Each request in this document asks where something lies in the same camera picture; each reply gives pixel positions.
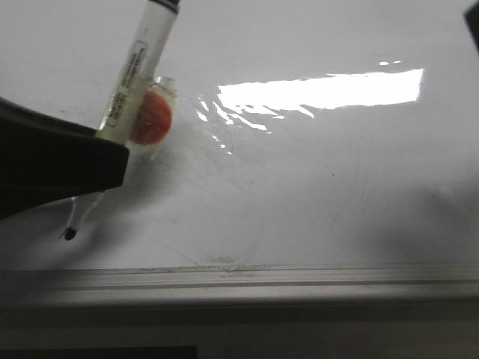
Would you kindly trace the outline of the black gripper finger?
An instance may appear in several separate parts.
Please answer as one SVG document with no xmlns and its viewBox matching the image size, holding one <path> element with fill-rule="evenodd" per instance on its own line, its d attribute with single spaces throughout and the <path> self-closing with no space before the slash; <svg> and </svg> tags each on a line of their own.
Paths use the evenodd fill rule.
<svg viewBox="0 0 479 359">
<path fill-rule="evenodd" d="M 117 188 L 128 159 L 90 127 L 1 100 L 1 218 Z"/>
<path fill-rule="evenodd" d="M 479 3 L 475 2 L 463 14 L 476 51 L 479 50 Z"/>
</svg>

